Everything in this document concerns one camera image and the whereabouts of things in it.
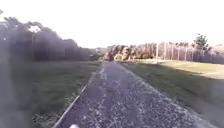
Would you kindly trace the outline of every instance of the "overcast sky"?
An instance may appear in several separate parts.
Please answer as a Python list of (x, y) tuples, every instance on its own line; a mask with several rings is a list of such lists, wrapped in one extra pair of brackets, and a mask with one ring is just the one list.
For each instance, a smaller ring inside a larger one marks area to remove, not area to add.
[(224, 43), (223, 0), (0, 0), (4, 16), (38, 21), (84, 47), (189, 41)]

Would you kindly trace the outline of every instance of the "grass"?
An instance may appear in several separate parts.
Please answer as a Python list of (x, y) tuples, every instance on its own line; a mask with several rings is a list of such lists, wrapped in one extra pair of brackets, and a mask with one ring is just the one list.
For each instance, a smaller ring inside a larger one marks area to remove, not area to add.
[(51, 127), (87, 84), (100, 62), (26, 62), (12, 64), (20, 107), (36, 127)]
[(179, 61), (122, 64), (183, 106), (224, 127), (223, 65)]

